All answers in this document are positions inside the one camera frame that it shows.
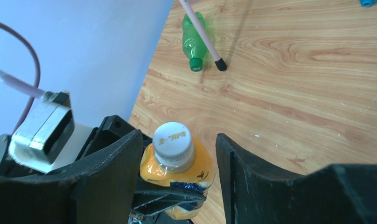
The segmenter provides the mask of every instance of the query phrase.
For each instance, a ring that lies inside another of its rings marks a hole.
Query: bottle cap
[[[200,58],[193,58],[190,60],[190,69],[192,71],[201,71],[203,66],[203,61]]]
[[[178,122],[168,122],[158,127],[154,132],[153,145],[158,162],[170,167],[185,164],[194,153],[189,129]]]

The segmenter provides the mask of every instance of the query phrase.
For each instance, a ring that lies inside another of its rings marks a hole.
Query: orange bottle
[[[143,180],[164,187],[177,186],[207,196],[215,178],[213,160],[202,143],[177,122],[161,125],[154,132],[140,163]],[[175,220],[198,215],[203,203],[187,203],[166,210]]]

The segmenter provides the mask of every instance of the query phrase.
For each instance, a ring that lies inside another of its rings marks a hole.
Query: green bottle
[[[205,28],[205,20],[201,13],[196,12],[195,14]],[[187,14],[184,15],[182,29],[183,52],[190,59],[190,69],[192,71],[201,71],[203,68],[203,58],[208,49]]]

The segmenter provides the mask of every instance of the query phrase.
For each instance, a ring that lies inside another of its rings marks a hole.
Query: wooden surface
[[[330,163],[377,163],[377,5],[358,0],[202,0],[229,68],[199,73],[182,52],[174,4],[130,123],[144,133],[186,124],[215,159],[226,133],[252,153],[307,174]],[[216,180],[197,224],[225,223]]]

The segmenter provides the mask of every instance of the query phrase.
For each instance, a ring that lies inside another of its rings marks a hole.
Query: gray cable
[[[3,29],[4,31],[8,32],[9,34],[13,35],[15,38],[17,38],[18,40],[20,40],[24,45],[25,47],[27,47],[27,49],[29,50],[32,58],[33,58],[33,61],[35,63],[35,69],[36,69],[36,75],[35,75],[35,83],[34,83],[34,87],[38,88],[39,87],[39,84],[40,84],[40,62],[39,62],[39,58],[37,57],[37,54],[35,52],[35,50],[33,49],[33,47],[30,45],[30,43],[25,39],[23,38],[19,33],[17,33],[15,30],[11,29],[9,26],[3,24],[0,22],[0,29]],[[21,116],[20,116],[20,119],[18,120],[17,124],[15,125],[15,128],[13,130],[13,132],[15,132],[17,130],[17,128],[25,121],[25,119],[27,118],[28,114],[29,114],[29,111],[30,111],[30,108],[32,107],[33,105],[33,101],[35,100],[35,98],[33,97],[30,97],[25,108],[24,108],[24,111],[22,112]]]

